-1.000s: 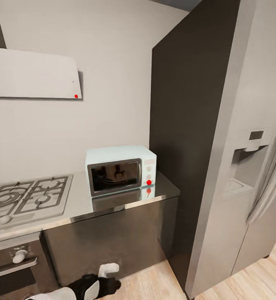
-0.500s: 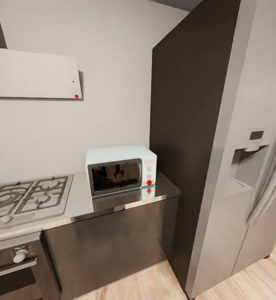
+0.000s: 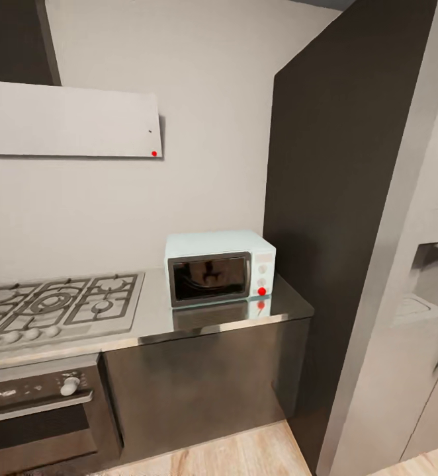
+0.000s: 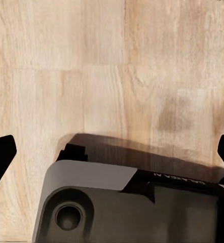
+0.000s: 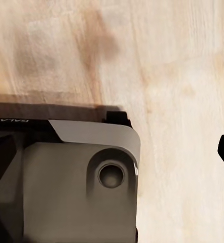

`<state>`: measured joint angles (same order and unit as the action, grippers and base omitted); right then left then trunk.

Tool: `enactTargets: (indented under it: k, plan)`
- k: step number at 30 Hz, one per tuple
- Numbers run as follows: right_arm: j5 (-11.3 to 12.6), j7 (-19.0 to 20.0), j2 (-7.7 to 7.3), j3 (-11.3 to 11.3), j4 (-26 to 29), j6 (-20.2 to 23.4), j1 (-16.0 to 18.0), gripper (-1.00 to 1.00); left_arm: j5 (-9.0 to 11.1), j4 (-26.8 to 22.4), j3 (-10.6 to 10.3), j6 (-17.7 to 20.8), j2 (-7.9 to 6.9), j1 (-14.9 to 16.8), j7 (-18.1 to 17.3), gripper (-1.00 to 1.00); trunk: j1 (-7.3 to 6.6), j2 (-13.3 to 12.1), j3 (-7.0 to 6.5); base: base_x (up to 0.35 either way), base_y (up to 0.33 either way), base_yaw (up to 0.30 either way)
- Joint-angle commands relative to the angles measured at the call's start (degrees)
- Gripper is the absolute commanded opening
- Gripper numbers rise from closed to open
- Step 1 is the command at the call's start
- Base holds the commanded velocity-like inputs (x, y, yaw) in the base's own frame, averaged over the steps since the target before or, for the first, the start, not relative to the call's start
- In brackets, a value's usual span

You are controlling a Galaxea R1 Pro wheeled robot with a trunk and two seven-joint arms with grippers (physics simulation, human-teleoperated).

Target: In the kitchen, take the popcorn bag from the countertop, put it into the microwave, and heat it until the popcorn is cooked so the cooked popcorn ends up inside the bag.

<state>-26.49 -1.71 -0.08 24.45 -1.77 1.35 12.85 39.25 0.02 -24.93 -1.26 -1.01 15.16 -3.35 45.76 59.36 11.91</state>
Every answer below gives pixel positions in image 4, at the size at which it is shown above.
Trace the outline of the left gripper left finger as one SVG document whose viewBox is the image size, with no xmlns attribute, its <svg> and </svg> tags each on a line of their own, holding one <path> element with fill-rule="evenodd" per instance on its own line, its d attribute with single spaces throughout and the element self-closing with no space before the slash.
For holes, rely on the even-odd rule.
<svg viewBox="0 0 224 243">
<path fill-rule="evenodd" d="M 13 135 L 0 137 L 0 180 L 17 153 Z"/>
</svg>

